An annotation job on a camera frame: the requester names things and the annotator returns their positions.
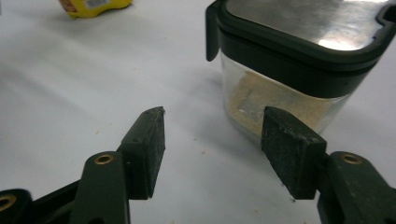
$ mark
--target metal lid top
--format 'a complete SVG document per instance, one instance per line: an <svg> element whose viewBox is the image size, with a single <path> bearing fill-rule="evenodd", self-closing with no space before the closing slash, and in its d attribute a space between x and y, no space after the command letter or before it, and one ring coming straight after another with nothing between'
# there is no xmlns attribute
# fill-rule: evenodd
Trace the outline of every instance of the metal lid top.
<svg viewBox="0 0 396 224"><path fill-rule="evenodd" d="M363 49L383 26L376 15L396 0L228 0L235 17L328 49Z"/></svg>

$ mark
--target black container lid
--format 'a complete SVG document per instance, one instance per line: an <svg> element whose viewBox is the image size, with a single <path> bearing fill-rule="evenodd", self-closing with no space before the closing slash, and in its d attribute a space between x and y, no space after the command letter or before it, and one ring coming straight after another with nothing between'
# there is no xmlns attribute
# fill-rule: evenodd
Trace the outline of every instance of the black container lid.
<svg viewBox="0 0 396 224"><path fill-rule="evenodd" d="M396 0L218 0L206 58L229 58L320 98L353 92L396 33Z"/></svg>

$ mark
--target yellow package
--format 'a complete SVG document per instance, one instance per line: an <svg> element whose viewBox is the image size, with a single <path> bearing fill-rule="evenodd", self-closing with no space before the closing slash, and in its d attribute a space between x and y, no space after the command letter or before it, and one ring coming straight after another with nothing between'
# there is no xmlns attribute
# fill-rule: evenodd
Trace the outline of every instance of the yellow package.
<svg viewBox="0 0 396 224"><path fill-rule="evenodd" d="M131 5L132 0L59 0L66 13L71 18L96 17L100 13Z"/></svg>

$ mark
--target white table surface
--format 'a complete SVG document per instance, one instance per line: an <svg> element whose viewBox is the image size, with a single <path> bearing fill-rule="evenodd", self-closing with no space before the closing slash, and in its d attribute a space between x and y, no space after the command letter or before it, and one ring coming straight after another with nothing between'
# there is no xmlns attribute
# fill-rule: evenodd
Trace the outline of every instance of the white table surface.
<svg viewBox="0 0 396 224"><path fill-rule="evenodd" d="M221 64L205 60L213 0L135 0L71 20L58 1L2 0L0 190L34 199L115 150L138 115L162 105L166 150L154 197L132 223L319 223L292 202L268 160L228 121ZM323 133L328 152L370 160L396 187L396 42Z"/></svg>

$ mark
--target food storage container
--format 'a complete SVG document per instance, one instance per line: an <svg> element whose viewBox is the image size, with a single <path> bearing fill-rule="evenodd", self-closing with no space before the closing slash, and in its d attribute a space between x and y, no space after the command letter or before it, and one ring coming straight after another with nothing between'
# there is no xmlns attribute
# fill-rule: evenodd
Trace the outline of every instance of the food storage container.
<svg viewBox="0 0 396 224"><path fill-rule="evenodd" d="M225 109L259 139L267 105L318 133L378 62L396 0L219 0L206 10L206 58L221 49Z"/></svg>

